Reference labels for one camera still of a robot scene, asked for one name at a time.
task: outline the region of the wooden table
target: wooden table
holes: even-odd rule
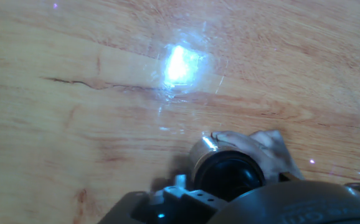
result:
[[[360,0],[0,0],[0,223],[96,223],[211,131],[360,182]]]

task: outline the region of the wooden surface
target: wooden surface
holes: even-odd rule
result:
[[[360,182],[360,0],[0,0],[0,223],[96,223],[211,131]]]

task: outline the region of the crack in wood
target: crack in wood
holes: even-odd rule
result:
[[[94,90],[105,90],[108,88],[115,88],[115,87],[122,87],[126,90],[143,90],[143,91],[164,91],[166,89],[163,88],[152,88],[152,87],[142,87],[142,86],[132,86],[132,85],[122,85],[122,84],[114,84],[109,82],[103,82],[103,86],[94,86],[92,84],[89,84],[88,82],[81,81],[81,80],[63,80],[60,78],[51,78],[51,77],[42,77],[45,80],[50,80],[53,82],[61,82],[61,83],[67,83],[67,84],[83,84],[89,88],[92,88]]]

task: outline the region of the wood grain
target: wood grain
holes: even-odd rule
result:
[[[168,88],[178,45],[203,63]],[[96,223],[201,136],[266,129],[360,182],[360,0],[0,0],[0,223]]]

